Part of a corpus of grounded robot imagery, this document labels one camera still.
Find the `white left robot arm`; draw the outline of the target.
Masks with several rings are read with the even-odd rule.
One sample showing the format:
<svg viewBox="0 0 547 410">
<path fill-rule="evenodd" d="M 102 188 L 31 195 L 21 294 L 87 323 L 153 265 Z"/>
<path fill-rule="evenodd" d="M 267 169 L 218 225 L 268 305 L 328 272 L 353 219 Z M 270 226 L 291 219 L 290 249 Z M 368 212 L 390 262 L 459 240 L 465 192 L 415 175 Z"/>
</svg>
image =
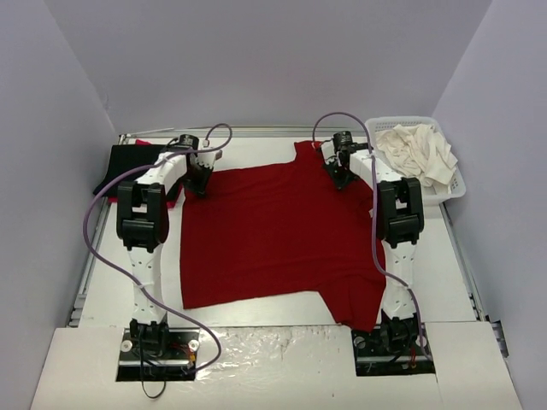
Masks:
<svg viewBox="0 0 547 410">
<path fill-rule="evenodd" d="M 168 238 L 167 193 L 184 183 L 204 191 L 213 162 L 201 164 L 196 136 L 182 134 L 160 151 L 153 167 L 118 185 L 116 233 L 137 279 L 129 335 L 141 358 L 158 359 L 172 347 L 166 309 L 161 307 L 161 255 Z"/>
</svg>

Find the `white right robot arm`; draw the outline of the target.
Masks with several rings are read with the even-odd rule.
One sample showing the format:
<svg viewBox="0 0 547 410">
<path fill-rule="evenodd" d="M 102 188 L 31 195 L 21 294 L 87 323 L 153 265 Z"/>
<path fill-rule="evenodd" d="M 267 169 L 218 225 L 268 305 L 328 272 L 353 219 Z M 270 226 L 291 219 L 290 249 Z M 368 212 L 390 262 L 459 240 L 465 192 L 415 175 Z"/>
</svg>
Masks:
<svg viewBox="0 0 547 410">
<path fill-rule="evenodd" d="M 337 189 L 362 180 L 373 190 L 372 245 L 381 243 L 385 256 L 381 266 L 373 248 L 374 264 L 385 276 L 381 347 L 398 357 L 417 343 L 428 359 L 421 311 L 413 291 L 415 250 L 425 225 L 420 181 L 394 171 L 376 155 L 369 141 L 358 143 L 348 131 L 319 143 L 317 151 Z"/>
</svg>

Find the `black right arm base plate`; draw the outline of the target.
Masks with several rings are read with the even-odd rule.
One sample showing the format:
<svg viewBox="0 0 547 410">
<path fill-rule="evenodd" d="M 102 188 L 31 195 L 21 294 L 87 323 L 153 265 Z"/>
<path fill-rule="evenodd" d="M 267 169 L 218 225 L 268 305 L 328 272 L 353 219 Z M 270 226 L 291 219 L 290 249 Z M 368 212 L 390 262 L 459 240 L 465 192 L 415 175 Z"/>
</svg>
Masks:
<svg viewBox="0 0 547 410">
<path fill-rule="evenodd" d="M 427 340 L 414 322 L 377 325 L 371 332 L 351 331 L 357 377 L 435 374 Z"/>
</svg>

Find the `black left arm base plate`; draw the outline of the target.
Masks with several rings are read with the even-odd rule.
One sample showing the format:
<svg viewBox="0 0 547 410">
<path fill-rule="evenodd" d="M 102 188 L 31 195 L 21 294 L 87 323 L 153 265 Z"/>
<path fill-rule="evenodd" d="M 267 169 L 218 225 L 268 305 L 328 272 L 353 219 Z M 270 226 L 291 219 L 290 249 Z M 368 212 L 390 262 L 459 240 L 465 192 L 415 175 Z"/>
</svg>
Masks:
<svg viewBox="0 0 547 410">
<path fill-rule="evenodd" d="M 166 347 L 160 351 L 143 343 L 140 355 L 138 339 L 125 330 L 120 345 L 116 382 L 193 381 L 199 350 L 199 332 L 172 329 Z"/>
</svg>

